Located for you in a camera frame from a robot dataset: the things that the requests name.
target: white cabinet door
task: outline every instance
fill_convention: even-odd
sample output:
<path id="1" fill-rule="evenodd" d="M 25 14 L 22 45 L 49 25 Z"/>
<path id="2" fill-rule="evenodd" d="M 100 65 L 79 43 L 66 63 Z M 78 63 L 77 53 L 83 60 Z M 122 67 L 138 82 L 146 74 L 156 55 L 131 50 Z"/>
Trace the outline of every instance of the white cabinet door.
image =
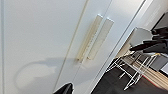
<path id="1" fill-rule="evenodd" d="M 3 94 L 3 53 L 2 53 L 2 32 L 3 32 L 3 11 L 2 11 L 2 2 L 0 0 L 0 94 Z"/>
<path id="2" fill-rule="evenodd" d="M 129 28 L 144 1 L 145 0 L 112 0 L 104 16 L 104 20 L 106 20 L 106 18 L 111 19 L 114 24 L 95 58 L 89 60 L 86 59 L 87 56 L 85 56 L 85 60 L 82 62 L 73 81 L 75 86 L 73 94 L 89 94 L 86 93 L 87 89 L 90 88 L 89 86 L 95 80 L 97 74 L 99 74 L 99 71 L 120 41 L 120 38 L 127 28 Z"/>
<path id="3" fill-rule="evenodd" d="M 76 59 L 83 40 L 87 37 L 87 33 L 91 29 L 96 16 L 101 15 L 103 17 L 111 1 L 112 0 L 88 0 L 88 4 L 81 19 L 81 23 L 77 29 L 77 34 L 74 38 L 69 54 L 65 60 L 55 91 L 62 85 L 73 82 L 81 65 L 81 63 Z"/>
<path id="4" fill-rule="evenodd" d="M 52 94 L 85 2 L 4 0 L 5 94 Z"/>

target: black object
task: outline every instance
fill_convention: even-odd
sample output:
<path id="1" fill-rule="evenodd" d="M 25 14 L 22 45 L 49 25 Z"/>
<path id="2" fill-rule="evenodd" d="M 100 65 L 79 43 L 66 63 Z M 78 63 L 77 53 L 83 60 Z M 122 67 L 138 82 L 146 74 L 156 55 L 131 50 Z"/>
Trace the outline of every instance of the black object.
<path id="1" fill-rule="evenodd" d="M 72 83 L 68 83 L 62 86 L 59 90 L 57 90 L 53 94 L 72 94 L 72 91 L 73 91 L 73 85 Z"/>
<path id="2" fill-rule="evenodd" d="M 168 27 L 154 29 L 151 33 L 154 35 L 152 40 L 143 41 L 143 44 L 132 47 L 130 51 L 168 54 Z"/>

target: door handle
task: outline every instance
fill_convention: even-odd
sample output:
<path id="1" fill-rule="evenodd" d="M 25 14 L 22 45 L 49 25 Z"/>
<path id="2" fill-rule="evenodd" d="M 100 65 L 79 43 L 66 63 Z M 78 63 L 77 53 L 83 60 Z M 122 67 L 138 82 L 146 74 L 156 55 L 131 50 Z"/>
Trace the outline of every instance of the door handle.
<path id="1" fill-rule="evenodd" d="M 106 21 L 103 24 L 103 27 L 101 28 L 100 33 L 98 34 L 98 37 L 96 38 L 96 41 L 94 42 L 89 54 L 88 54 L 88 59 L 93 60 L 99 50 L 99 48 L 101 47 L 101 45 L 103 44 L 103 42 L 105 41 L 111 27 L 113 26 L 114 22 L 110 19 L 106 19 Z"/>
<path id="2" fill-rule="evenodd" d="M 81 46 L 81 48 L 80 48 L 80 50 L 77 54 L 77 59 L 78 60 L 80 60 L 80 61 L 83 60 L 83 57 L 84 57 L 84 55 L 87 51 L 87 48 L 90 46 L 90 43 L 91 43 L 93 37 L 95 36 L 102 19 L 103 19 L 102 16 L 97 15 L 89 33 L 87 34 L 87 37 L 85 38 L 85 40 L 84 40 L 84 42 L 83 42 L 83 44 L 82 44 L 82 46 Z"/>

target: floor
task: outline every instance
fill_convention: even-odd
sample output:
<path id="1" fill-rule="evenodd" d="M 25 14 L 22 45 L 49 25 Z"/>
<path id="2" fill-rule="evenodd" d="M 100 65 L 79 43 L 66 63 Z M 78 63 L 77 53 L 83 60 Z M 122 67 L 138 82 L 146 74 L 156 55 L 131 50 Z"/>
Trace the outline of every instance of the floor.
<path id="1" fill-rule="evenodd" d="M 168 77 L 159 71 L 154 71 L 149 68 L 144 74 L 144 77 L 157 87 L 168 90 Z"/>
<path id="2" fill-rule="evenodd" d="M 105 73 L 92 94 L 168 94 L 168 91 L 156 87 L 144 77 L 136 85 L 132 85 L 124 91 L 129 77 L 125 75 L 118 79 L 121 73 L 122 71 L 118 68 Z"/>

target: white wardrobe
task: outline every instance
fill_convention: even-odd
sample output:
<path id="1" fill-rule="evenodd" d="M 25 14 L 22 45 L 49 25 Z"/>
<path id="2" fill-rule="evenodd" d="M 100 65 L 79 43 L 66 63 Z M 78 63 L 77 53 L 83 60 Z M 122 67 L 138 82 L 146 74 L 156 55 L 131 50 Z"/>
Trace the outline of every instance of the white wardrobe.
<path id="1" fill-rule="evenodd" d="M 0 94 L 90 94 L 151 2 L 1 0 Z"/>

